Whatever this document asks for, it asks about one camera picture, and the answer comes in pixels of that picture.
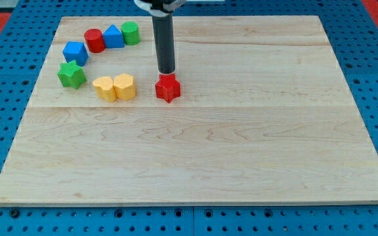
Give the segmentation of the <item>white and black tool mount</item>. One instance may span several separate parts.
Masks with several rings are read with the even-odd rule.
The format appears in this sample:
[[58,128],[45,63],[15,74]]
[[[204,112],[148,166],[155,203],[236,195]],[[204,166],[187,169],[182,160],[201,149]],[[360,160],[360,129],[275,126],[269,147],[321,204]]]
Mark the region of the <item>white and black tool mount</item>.
[[172,14],[186,3],[186,0],[134,0],[135,5],[155,17]]

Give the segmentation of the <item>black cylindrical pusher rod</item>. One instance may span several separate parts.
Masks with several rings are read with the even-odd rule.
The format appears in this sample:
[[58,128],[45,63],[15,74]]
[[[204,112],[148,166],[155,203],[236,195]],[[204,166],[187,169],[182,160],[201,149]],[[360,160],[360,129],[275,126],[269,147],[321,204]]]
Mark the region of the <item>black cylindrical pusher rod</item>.
[[158,70],[163,74],[173,73],[175,71],[173,15],[153,16],[152,23]]

